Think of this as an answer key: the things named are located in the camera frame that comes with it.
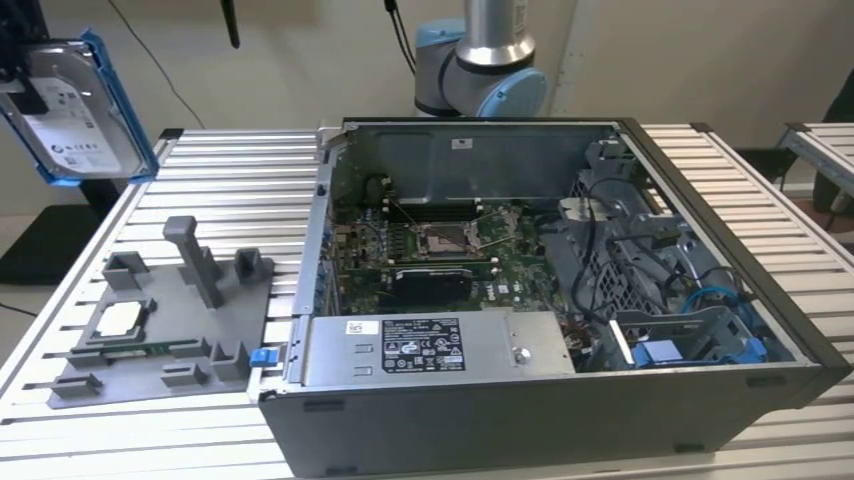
metal frame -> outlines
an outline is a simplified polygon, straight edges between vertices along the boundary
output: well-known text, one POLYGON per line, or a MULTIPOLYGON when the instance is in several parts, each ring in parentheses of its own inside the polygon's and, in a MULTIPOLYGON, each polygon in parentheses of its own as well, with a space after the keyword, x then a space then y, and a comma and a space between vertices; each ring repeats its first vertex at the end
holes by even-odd
POLYGON ((854 195, 854 124, 790 123, 780 142, 854 195))
POLYGON ((696 232, 704 232, 712 238, 713 245, 721 249, 730 266, 742 275, 752 292, 762 301, 765 308, 770 310, 772 316, 780 322, 804 353, 813 361, 836 370, 835 373, 828 372, 824 381, 820 383, 825 388, 831 388, 851 373, 851 366, 843 355, 833 348, 796 302, 774 282, 772 275, 762 268, 762 265, 730 231, 714 209, 708 205, 701 194, 690 186, 685 175, 638 122, 634 119, 629 119, 624 120, 624 124, 640 141, 638 147, 649 156, 648 159, 654 159, 653 164, 648 165, 648 167, 652 166, 656 170, 654 175, 658 174, 666 180, 664 184, 660 182, 660 185, 666 188, 666 184, 673 188, 672 200, 681 203, 680 211, 684 215, 688 213, 686 220, 689 222, 694 221, 700 225, 701 228, 696 228, 696 232))
MULTIPOLYGON (((847 361, 854 363, 852 256, 778 195, 714 133, 701 133, 685 124, 644 128, 770 271, 774 281, 835 342, 847 361)), ((103 280, 98 270, 103 256, 99 257, 98 252, 109 252, 114 245, 135 243, 146 246, 153 261, 170 262, 169 252, 153 244, 151 235, 159 229, 157 222, 174 212, 197 213, 207 219, 205 235, 218 240, 218 251, 234 249, 234 245, 243 242, 275 252, 278 280, 265 341, 270 346, 287 341, 289 292, 293 294, 299 262, 294 263, 295 255, 286 253, 281 244, 282 238, 291 238, 283 235, 293 235, 302 228, 298 216, 302 214, 297 210, 305 205, 283 196, 305 191, 299 185, 305 170, 313 168, 314 143, 314 132, 189 131, 174 154, 162 155, 166 159, 162 180, 126 191, 110 220, 0 370, 0 381, 7 385, 0 398, 0 419, 6 419, 0 422, 5 445, 0 477, 109 475, 122 479, 157 476, 178 480, 211 475, 217 478, 293 476, 263 417, 246 395, 186 397, 118 404, 109 411, 87 409, 58 414, 43 405, 46 397, 38 382, 50 374, 58 360, 42 359, 42 354, 61 351, 71 344, 75 330, 62 328, 75 328, 89 319, 93 302, 101 297, 103 280), (221 206, 193 206, 203 196, 221 202, 221 206), (222 203, 227 197, 231 205, 222 203), (246 230, 227 233, 234 222, 246 230), (273 241, 275 235, 279 243, 273 241), (23 390, 27 383, 34 388, 23 390), (117 425, 129 433, 118 434, 117 425)), ((257 370, 254 388, 263 388, 279 374, 281 369, 257 370)), ((854 376, 809 407, 762 417, 714 456, 510 469, 489 472, 489 477, 497 480, 569 480, 592 476, 674 480, 841 478, 854 471, 852 418, 854 376)), ((430 480, 465 480, 484 475, 448 474, 430 476, 430 480)))

barcode sticker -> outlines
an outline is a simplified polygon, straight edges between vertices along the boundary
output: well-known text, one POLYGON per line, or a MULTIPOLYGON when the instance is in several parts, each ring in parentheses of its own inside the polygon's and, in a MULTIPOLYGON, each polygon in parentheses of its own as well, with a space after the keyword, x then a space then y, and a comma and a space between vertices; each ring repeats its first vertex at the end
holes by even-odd
POLYGON ((380 321, 350 320, 347 322, 347 335, 380 335, 380 321))
POLYGON ((470 150, 476 146, 476 141, 472 138, 456 138, 452 140, 452 150, 470 150))

metal case panel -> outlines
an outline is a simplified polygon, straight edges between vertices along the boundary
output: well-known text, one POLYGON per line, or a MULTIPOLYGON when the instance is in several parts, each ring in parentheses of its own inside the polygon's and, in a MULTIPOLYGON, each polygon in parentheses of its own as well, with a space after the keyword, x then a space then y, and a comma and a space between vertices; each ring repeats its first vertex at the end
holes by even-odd
POLYGON ((706 453, 820 368, 287 394, 259 406, 299 477, 706 453))

hard drive label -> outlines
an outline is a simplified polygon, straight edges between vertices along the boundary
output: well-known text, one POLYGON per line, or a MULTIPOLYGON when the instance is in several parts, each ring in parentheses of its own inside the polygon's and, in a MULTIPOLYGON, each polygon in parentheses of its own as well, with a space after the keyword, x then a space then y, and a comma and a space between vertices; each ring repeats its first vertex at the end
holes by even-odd
POLYGON ((25 115, 25 120, 54 162, 78 173, 119 172, 119 159, 78 89, 59 78, 31 81, 51 110, 45 115, 25 115))

power supply label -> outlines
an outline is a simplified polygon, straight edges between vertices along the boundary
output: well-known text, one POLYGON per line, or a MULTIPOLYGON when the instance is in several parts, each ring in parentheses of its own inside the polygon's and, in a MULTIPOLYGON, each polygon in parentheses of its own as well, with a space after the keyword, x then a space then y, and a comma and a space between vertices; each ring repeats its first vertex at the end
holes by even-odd
POLYGON ((388 373, 466 370, 460 319, 384 320, 384 370, 388 373))

